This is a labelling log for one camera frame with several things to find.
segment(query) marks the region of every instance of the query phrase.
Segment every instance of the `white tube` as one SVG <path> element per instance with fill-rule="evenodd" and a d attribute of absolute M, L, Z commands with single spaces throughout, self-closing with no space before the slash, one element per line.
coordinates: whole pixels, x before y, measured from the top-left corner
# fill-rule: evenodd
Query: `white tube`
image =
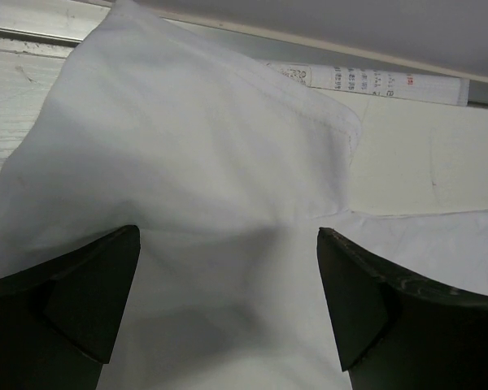
<path fill-rule="evenodd" d="M 347 67 L 328 67 L 264 61 L 270 68 L 312 88 L 367 93 L 466 106 L 469 80 L 447 76 L 427 76 Z"/>

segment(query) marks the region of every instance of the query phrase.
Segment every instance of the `folded fabric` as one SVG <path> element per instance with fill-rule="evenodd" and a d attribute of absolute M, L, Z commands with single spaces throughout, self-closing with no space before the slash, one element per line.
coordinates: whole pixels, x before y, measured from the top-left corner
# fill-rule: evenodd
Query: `folded fabric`
<path fill-rule="evenodd" d="M 136 224 L 142 254 L 98 389 L 347 389 L 319 226 L 488 294 L 488 212 L 348 210 L 357 117 L 118 1 L 0 175 L 0 278 Z"/>

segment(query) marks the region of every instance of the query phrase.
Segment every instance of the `white fabric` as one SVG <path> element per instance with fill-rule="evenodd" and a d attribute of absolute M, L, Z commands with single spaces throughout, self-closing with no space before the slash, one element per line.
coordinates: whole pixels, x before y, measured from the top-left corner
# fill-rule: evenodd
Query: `white fabric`
<path fill-rule="evenodd" d="M 334 100 L 119 2 L 2 169 L 0 277 L 136 224 L 142 254 L 98 389 L 348 389 L 319 226 L 488 293 L 488 212 L 347 209 L 359 133 Z"/>

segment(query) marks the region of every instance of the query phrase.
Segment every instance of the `white cloth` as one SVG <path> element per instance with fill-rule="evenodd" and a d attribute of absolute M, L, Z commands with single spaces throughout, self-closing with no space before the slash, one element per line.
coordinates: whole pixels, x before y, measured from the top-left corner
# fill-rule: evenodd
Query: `white cloth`
<path fill-rule="evenodd" d="M 488 212 L 347 209 L 346 107 L 118 2 L 0 175 L 0 277 L 136 224 L 142 253 L 98 389 L 350 388 L 319 226 L 488 294 Z"/>

